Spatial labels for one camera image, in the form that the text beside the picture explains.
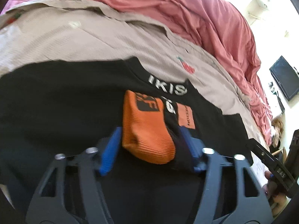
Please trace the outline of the right hand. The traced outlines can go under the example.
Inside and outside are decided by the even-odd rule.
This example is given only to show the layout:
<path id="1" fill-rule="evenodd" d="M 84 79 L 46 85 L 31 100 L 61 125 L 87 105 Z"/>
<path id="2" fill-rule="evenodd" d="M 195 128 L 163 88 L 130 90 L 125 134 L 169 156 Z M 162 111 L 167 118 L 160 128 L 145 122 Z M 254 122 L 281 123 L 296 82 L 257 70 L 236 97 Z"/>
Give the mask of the right hand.
<path id="1" fill-rule="evenodd" d="M 268 183 L 263 186 L 263 190 L 267 196 L 272 215 L 275 218 L 278 216 L 289 203 L 289 199 L 284 193 L 278 192 L 276 189 L 276 183 L 272 181 L 272 173 L 270 171 L 265 171 L 265 178 Z"/>

